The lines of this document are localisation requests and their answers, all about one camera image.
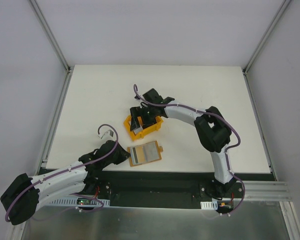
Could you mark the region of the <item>yellow plastic bin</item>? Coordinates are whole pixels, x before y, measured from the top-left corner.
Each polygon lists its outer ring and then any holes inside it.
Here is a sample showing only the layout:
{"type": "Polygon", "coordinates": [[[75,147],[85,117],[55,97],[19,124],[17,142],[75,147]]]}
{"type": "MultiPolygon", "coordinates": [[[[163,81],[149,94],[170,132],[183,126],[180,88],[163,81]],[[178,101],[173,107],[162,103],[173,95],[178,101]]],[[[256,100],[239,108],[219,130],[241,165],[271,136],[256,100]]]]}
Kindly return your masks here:
{"type": "MultiPolygon", "coordinates": [[[[138,120],[139,120],[140,124],[143,127],[142,118],[138,117],[138,120]]],[[[149,135],[149,134],[151,134],[155,131],[158,131],[161,128],[162,123],[164,122],[164,120],[160,116],[156,116],[156,121],[157,121],[156,124],[154,124],[154,125],[152,125],[148,128],[143,128],[143,131],[138,135],[135,135],[133,133],[133,131],[130,130],[131,115],[127,116],[127,118],[123,122],[123,126],[126,129],[126,131],[127,131],[128,135],[130,136],[131,140],[136,141],[136,140],[143,139],[145,136],[147,136],[147,135],[149,135]]]]}

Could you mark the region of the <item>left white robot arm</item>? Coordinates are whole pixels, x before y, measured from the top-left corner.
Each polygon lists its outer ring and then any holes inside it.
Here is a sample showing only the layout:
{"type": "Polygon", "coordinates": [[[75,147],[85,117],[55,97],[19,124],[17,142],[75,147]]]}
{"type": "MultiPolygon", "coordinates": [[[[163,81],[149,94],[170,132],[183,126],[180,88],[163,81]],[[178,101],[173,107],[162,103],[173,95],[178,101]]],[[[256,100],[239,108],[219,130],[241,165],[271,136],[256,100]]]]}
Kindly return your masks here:
{"type": "Polygon", "coordinates": [[[118,142],[107,140],[70,165],[41,175],[18,175],[0,197],[6,211],[5,221],[16,226],[26,222],[44,205],[66,195],[95,191],[95,178],[113,164],[130,157],[118,142]]]}

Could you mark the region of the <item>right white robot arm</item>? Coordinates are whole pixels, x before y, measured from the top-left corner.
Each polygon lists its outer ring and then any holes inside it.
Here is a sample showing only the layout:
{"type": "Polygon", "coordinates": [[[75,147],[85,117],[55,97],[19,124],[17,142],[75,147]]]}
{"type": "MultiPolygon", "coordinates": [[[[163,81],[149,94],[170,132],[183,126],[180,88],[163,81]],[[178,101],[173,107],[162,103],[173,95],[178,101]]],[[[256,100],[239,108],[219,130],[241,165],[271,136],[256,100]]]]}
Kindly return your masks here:
{"type": "Polygon", "coordinates": [[[215,192],[220,197],[227,197],[233,191],[233,171],[228,156],[228,146],[233,130],[225,123],[218,108],[211,106],[201,110],[184,105],[172,97],[162,98],[155,89],[150,89],[142,96],[138,87],[133,86],[135,99],[140,106],[134,106],[130,111],[129,131],[148,129],[157,123],[157,117],[179,120],[193,126],[201,145],[210,152],[214,178],[215,192]]]}

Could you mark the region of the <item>beige magnetic stripe card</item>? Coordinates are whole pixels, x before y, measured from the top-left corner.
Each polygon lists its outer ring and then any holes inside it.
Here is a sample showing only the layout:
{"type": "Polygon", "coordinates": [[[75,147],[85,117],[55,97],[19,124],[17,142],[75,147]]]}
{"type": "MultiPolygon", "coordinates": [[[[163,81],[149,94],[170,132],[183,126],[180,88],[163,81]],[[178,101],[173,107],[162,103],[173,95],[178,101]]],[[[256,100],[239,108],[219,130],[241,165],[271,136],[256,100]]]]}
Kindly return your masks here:
{"type": "Polygon", "coordinates": [[[130,163],[132,166],[138,166],[146,163],[144,148],[142,146],[130,147],[130,163]]]}

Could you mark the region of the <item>orange leather card holder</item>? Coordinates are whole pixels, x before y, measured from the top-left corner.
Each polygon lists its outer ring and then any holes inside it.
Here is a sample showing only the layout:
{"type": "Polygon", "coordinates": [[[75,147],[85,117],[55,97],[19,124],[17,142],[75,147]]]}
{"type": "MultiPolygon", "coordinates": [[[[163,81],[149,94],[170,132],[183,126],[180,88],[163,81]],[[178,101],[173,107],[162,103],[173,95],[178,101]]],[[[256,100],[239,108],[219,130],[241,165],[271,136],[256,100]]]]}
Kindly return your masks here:
{"type": "Polygon", "coordinates": [[[130,154],[130,166],[136,167],[160,161],[162,159],[162,152],[164,149],[155,140],[141,145],[130,146],[127,148],[127,151],[130,154]]]}

